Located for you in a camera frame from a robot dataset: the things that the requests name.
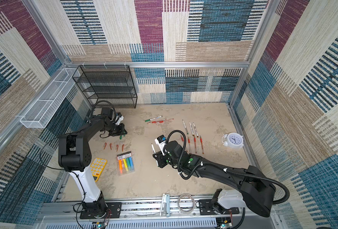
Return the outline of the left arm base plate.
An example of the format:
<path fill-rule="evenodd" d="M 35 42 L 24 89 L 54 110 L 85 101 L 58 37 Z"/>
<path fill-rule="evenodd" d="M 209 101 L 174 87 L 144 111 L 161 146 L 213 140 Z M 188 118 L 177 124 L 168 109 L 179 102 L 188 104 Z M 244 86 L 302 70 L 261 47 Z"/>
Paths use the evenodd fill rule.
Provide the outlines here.
<path fill-rule="evenodd" d="M 103 206 L 97 203 L 83 203 L 79 219 L 117 219 L 120 217 L 122 202 L 106 202 Z"/>

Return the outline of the brown capped white marker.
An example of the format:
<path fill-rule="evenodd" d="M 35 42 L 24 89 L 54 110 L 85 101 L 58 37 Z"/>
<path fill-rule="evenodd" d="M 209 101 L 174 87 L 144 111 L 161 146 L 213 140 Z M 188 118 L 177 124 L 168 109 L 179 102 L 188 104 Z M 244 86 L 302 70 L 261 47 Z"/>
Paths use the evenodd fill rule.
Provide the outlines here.
<path fill-rule="evenodd" d="M 199 134 L 198 134 L 198 132 L 197 132 L 196 125 L 195 125 L 194 122 L 193 122 L 193 129 L 194 129 L 194 132 L 195 132 L 195 134 L 196 134 L 196 137 L 199 137 Z"/>

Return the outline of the red gel pen diagonal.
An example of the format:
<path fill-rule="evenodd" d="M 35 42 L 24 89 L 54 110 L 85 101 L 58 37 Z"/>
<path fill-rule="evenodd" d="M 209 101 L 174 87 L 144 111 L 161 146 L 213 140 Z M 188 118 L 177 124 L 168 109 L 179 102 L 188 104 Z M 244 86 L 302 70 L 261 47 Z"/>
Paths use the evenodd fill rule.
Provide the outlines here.
<path fill-rule="evenodd" d="M 196 142 L 196 137 L 195 136 L 193 137 L 193 142 L 194 142 L 195 153 L 197 154 L 198 151 L 197 151 L 197 142 Z"/>

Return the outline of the green marker top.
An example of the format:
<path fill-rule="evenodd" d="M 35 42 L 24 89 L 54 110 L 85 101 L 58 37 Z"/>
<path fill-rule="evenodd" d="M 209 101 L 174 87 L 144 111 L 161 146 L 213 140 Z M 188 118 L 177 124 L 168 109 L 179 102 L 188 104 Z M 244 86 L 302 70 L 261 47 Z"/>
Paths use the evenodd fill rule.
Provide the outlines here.
<path fill-rule="evenodd" d="M 154 118 L 147 119 L 147 120 L 145 120 L 145 122 L 147 123 L 147 122 L 150 122 L 150 121 L 153 121 L 153 120 L 159 119 L 159 118 L 162 118 L 162 115 L 160 115 L 160 116 L 157 116 L 157 117 L 154 117 Z"/>

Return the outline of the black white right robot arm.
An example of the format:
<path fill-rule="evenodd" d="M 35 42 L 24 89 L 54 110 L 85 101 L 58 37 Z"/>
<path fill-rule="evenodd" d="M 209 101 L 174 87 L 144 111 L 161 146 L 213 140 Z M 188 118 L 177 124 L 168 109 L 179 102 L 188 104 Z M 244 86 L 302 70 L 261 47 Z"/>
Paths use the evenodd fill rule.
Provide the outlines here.
<path fill-rule="evenodd" d="M 257 167 L 233 168 L 211 162 L 188 153 L 185 144 L 180 145 L 164 135 L 157 137 L 155 143 L 160 150 L 153 153 L 153 158 L 159 168 L 170 165 L 184 180 L 207 178 L 230 186 L 242 196 L 239 207 L 246 207 L 259 216 L 269 217 L 273 205 L 284 203 L 290 197 L 284 184 L 266 177 Z"/>

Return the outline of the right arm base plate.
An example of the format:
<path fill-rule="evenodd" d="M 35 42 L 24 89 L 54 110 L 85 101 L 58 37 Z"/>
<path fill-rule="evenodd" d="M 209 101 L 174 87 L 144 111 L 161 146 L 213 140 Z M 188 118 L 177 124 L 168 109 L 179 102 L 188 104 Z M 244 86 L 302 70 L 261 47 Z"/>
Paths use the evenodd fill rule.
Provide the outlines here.
<path fill-rule="evenodd" d="M 228 214 L 240 214 L 239 208 L 225 209 L 217 202 L 211 199 L 200 199 L 196 203 L 196 207 L 199 209 L 200 215 L 228 215 Z"/>

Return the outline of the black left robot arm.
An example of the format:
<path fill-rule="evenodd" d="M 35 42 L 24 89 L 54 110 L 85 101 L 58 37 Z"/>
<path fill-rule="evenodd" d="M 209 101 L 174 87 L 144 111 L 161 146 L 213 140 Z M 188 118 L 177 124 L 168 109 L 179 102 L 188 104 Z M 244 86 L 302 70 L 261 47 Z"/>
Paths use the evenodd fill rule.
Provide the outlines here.
<path fill-rule="evenodd" d="M 87 124 L 76 132 L 58 137 L 58 164 L 72 176 L 82 195 L 81 214 L 97 219 L 107 214 L 104 195 L 97 187 L 90 168 L 92 153 L 89 141 L 97 132 L 107 132 L 108 137 L 126 135 L 123 119 L 112 103 L 101 100 L 93 105 Z"/>

